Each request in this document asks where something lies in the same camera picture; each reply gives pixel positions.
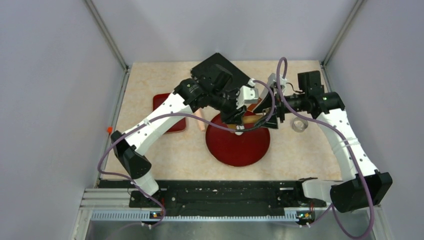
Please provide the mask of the white dough ball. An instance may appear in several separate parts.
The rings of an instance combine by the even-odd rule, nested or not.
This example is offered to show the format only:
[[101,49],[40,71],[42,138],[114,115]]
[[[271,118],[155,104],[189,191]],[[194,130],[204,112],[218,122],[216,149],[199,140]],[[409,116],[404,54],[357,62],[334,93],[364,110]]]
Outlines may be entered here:
[[245,126],[244,125],[236,125],[235,126],[235,134],[237,135],[237,136],[241,136],[242,134],[243,134],[243,130],[245,129]]

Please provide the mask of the wooden double-ended roller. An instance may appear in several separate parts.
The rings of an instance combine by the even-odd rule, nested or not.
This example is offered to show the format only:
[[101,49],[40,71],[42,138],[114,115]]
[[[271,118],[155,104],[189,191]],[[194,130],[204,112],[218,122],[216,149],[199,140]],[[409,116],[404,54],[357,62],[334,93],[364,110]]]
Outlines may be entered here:
[[246,112],[246,115],[241,118],[242,123],[237,124],[227,124],[227,127],[233,130],[243,130],[247,124],[255,124],[259,122],[264,117],[263,114],[254,114],[250,111]]

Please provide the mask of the clear glass cup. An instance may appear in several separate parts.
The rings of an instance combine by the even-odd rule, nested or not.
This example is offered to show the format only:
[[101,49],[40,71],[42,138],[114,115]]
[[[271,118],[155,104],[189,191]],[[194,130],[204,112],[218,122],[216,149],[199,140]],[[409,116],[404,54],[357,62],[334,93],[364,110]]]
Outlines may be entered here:
[[294,132],[303,133],[309,127],[309,123],[303,118],[295,117],[290,121],[290,126]]

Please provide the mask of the round red tray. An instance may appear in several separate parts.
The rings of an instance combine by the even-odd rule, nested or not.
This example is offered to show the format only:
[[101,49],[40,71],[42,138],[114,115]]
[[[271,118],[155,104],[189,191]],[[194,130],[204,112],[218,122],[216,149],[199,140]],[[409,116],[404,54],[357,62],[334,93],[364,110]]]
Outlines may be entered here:
[[219,162],[233,167],[245,167],[258,162],[266,155],[271,144],[271,135],[267,128],[236,135],[209,125],[205,142],[209,152]]

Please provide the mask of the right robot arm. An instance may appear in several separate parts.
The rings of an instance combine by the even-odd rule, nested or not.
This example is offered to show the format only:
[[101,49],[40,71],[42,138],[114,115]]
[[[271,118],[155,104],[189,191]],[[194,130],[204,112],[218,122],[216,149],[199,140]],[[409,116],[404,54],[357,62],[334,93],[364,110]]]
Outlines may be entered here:
[[[299,93],[285,96],[296,112],[307,112],[320,125],[340,171],[340,181],[303,178],[297,181],[299,189],[293,192],[293,200],[299,206],[307,206],[313,199],[331,203],[339,212],[346,213],[366,208],[371,200],[379,205],[393,184],[388,172],[380,172],[365,153],[348,120],[345,105],[338,93],[326,92],[318,70],[297,75]],[[370,198],[359,177],[361,172]]]

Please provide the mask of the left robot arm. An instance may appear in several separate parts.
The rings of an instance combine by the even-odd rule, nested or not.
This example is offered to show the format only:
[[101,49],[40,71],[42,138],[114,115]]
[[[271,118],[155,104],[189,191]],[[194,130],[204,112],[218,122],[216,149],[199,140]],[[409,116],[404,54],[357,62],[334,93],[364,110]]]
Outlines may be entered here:
[[227,125],[241,125],[246,105],[256,103],[259,92],[253,78],[237,78],[219,64],[193,70],[165,101],[134,127],[111,135],[113,152],[133,181],[143,192],[141,200],[149,207],[160,202],[159,185],[152,164],[145,154],[151,145],[172,126],[205,107],[220,111]]

